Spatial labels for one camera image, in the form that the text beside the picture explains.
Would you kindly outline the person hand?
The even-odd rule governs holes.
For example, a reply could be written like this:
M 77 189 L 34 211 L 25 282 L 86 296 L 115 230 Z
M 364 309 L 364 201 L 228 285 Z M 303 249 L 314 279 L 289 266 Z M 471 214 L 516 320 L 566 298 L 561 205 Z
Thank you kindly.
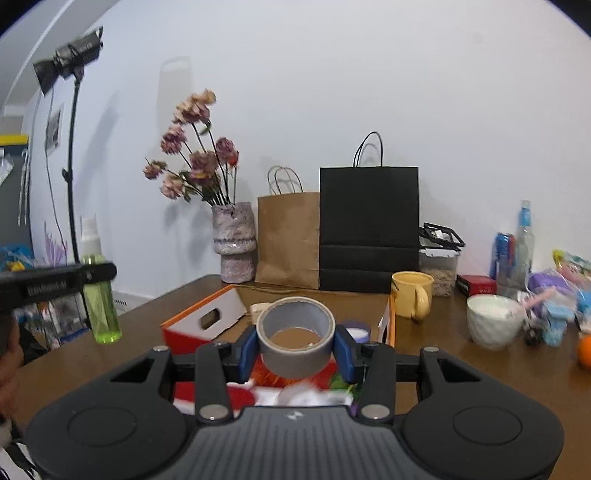
M 18 323 L 12 318 L 7 349 L 0 363 L 0 408 L 1 416 L 9 418 L 15 410 L 18 392 L 18 369 L 23 362 L 23 350 L 20 346 Z

